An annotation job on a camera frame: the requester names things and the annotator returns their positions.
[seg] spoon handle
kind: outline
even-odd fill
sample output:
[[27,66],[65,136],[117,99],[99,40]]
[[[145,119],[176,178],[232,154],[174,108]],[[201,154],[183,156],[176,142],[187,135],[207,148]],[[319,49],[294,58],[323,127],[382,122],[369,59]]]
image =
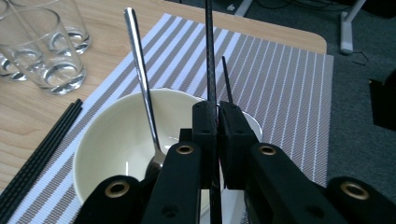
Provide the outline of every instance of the spoon handle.
[[148,123],[151,130],[151,136],[154,143],[155,151],[161,151],[160,142],[158,140],[157,129],[155,125],[154,112],[151,105],[151,97],[149,94],[149,81],[146,73],[146,65],[143,57],[142,44],[140,42],[139,28],[134,10],[130,7],[125,8],[124,17],[128,28],[129,41],[132,46],[134,55],[134,65],[140,79],[140,89],[142,90],[143,100],[145,102],[146,112],[148,114]]

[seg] clear glass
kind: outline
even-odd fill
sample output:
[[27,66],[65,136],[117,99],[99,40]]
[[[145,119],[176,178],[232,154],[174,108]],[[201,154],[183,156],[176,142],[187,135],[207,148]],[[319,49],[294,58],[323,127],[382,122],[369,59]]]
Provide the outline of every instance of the clear glass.
[[[9,3],[0,0],[0,19],[5,17],[11,11]],[[20,73],[18,68],[12,64],[2,53],[0,53],[0,77],[5,81],[22,81],[26,76]]]
[[0,52],[49,94],[77,89],[86,70],[54,11],[30,8],[0,20]]
[[78,54],[82,54],[91,44],[90,34],[75,0],[9,0],[9,2],[17,10],[35,7],[47,8],[58,13]]

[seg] ceramic bowl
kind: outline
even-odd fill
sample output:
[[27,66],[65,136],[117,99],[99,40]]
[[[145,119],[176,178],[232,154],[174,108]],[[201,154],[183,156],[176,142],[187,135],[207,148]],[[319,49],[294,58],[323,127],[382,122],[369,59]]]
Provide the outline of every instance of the ceramic bowl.
[[[182,91],[150,91],[162,151],[178,142],[180,128],[191,128],[192,106],[201,99]],[[261,139],[259,124],[247,120]],[[94,119],[78,145],[73,161],[74,187],[84,203],[94,189],[113,175],[130,175],[141,181],[154,146],[141,92],[119,99]],[[201,214],[209,209],[209,192],[202,190]]]

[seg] wooden table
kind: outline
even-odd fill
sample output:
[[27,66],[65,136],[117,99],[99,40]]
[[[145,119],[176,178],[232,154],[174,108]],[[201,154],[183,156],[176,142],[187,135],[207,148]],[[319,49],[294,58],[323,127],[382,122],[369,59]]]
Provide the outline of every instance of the wooden table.
[[[0,191],[21,169],[56,120],[77,98],[85,100],[129,53],[123,10],[132,7],[143,37],[163,13],[205,23],[205,10],[162,0],[76,0],[92,45],[81,56],[88,71],[83,85],[65,96],[47,95],[29,81],[0,80]],[[326,53],[319,35],[214,12],[219,28]]]

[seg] gray and white placemat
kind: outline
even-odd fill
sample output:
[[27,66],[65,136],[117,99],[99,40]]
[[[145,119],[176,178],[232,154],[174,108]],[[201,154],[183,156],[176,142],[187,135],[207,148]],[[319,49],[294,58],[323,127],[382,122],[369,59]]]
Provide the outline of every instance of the gray and white placemat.
[[[324,186],[333,57],[217,28],[214,39],[218,97],[227,100],[221,64],[225,56],[234,103],[260,123],[264,142],[283,148],[309,179]],[[164,14],[142,45],[152,88],[206,98],[203,24]],[[78,120],[11,223],[74,220],[81,207],[71,172],[78,142],[98,114],[137,91],[138,77],[129,54],[84,102]]]

